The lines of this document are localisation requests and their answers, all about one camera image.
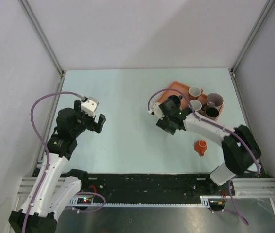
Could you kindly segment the purple mug black handle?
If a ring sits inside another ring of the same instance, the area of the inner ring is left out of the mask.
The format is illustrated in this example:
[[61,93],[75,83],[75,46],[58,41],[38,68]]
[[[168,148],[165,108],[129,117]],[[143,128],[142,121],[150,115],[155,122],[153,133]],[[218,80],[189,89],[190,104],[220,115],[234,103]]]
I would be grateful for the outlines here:
[[210,93],[206,97],[206,103],[209,107],[213,107],[219,110],[224,103],[224,99],[218,93]]

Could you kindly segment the orange mug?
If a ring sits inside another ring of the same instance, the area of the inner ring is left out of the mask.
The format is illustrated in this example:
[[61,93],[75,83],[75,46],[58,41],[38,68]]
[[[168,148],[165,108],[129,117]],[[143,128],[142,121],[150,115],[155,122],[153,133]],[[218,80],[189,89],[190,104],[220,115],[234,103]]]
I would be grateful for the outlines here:
[[198,140],[194,143],[194,150],[200,155],[204,156],[205,151],[207,150],[207,143],[204,140]]

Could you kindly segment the grey mug heart print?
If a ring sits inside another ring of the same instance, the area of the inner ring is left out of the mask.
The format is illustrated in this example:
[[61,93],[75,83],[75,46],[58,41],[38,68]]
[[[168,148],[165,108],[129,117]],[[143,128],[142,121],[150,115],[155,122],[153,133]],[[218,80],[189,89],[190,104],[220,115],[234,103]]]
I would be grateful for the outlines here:
[[198,101],[198,100],[191,100],[190,104],[191,104],[192,111],[195,111],[195,112],[200,112],[201,111],[201,109],[202,109],[202,103],[200,101]]

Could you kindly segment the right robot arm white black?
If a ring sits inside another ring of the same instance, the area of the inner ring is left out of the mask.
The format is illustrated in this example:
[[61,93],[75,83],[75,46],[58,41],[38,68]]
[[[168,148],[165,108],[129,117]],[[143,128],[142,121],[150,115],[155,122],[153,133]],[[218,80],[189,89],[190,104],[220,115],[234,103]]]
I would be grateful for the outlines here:
[[261,157],[261,150],[247,126],[227,128],[210,120],[190,106],[180,109],[181,97],[171,95],[163,103],[155,103],[150,113],[158,118],[156,125],[174,135],[177,130],[197,133],[223,150],[224,162],[210,173],[207,191],[213,195],[224,188],[224,183],[242,175]]

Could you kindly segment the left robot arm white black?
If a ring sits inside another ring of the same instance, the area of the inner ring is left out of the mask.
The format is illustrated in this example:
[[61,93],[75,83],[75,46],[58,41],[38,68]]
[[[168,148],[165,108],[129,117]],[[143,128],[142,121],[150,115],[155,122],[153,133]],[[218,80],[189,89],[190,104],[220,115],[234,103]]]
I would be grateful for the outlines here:
[[73,108],[58,112],[56,127],[47,142],[46,154],[33,188],[20,210],[12,211],[8,222],[16,233],[53,233],[58,219],[77,193],[89,190],[88,174],[72,169],[62,186],[56,184],[77,146],[77,137],[84,131],[101,133],[104,115],[95,122],[99,102],[94,98],[76,100]]

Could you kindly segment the brown mug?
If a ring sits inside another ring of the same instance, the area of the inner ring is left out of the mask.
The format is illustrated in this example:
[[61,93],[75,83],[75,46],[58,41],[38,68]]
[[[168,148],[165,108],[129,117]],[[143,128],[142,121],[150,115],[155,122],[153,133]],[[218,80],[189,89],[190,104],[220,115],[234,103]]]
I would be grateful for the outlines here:
[[201,110],[204,117],[216,121],[219,116],[219,111],[214,107],[205,107]]

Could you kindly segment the dark blue mug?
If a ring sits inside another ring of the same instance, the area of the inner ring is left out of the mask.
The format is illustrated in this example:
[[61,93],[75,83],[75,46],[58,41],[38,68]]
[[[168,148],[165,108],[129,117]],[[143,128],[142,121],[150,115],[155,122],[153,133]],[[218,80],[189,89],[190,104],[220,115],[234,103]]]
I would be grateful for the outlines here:
[[168,97],[168,99],[171,100],[171,101],[174,103],[174,105],[175,105],[176,107],[179,107],[179,108],[180,108],[180,106],[181,106],[181,100],[182,100],[182,98],[183,98],[182,95],[179,95],[179,96],[170,95],[170,96]]

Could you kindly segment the pink mug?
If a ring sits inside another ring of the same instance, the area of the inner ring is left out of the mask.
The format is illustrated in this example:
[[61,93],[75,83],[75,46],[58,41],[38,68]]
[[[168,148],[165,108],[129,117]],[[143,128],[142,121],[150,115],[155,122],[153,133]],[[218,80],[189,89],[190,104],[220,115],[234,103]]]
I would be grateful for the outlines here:
[[197,100],[203,93],[203,88],[191,86],[188,90],[189,100]]

